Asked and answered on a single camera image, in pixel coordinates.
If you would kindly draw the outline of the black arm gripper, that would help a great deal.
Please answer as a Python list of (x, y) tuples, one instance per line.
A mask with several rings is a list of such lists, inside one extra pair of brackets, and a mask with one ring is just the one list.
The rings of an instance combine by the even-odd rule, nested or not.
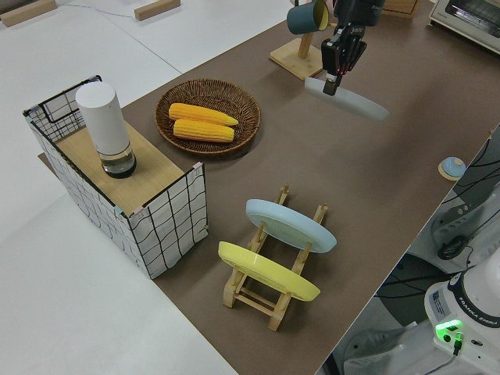
[[(345, 35), (345, 62), (343, 72), (351, 71), (366, 49), (363, 41), (366, 27), (373, 27), (380, 19), (385, 0), (337, 0), (335, 17), (341, 27), (349, 25)], [(335, 95), (343, 77), (341, 71), (341, 35), (321, 43), (323, 70), (327, 72), (327, 80), (323, 93)]]

